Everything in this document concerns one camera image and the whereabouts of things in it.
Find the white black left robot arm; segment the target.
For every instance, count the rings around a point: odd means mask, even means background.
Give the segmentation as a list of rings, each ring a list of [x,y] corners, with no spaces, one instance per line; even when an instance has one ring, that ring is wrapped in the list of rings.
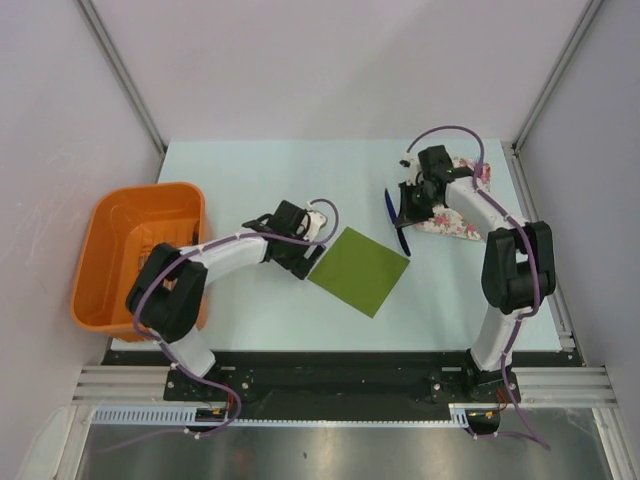
[[[214,397],[221,387],[212,369],[215,354],[199,333],[197,320],[205,290],[241,268],[274,262],[306,279],[325,251],[319,234],[328,219],[314,199],[304,207],[283,200],[273,213],[241,225],[234,234],[187,247],[164,242],[154,246],[131,287],[126,308],[134,330],[160,344],[172,364],[187,375],[186,387],[197,398]]]

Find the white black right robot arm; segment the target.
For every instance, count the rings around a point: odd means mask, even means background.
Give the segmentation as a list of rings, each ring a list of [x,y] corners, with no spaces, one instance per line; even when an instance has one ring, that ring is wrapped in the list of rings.
[[[406,151],[400,164],[408,175],[399,185],[400,208],[390,215],[396,231],[434,218],[443,207],[458,212],[484,242],[481,288],[488,307],[461,376],[463,393],[484,401],[509,386],[518,333],[555,290],[551,228],[507,212],[481,184],[481,166],[455,166],[442,145]]]

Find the green paper napkin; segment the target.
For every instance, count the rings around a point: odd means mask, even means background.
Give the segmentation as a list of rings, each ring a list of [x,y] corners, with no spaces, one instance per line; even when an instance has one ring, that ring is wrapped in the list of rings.
[[[347,227],[326,250],[308,279],[373,318],[409,263],[408,258]]]

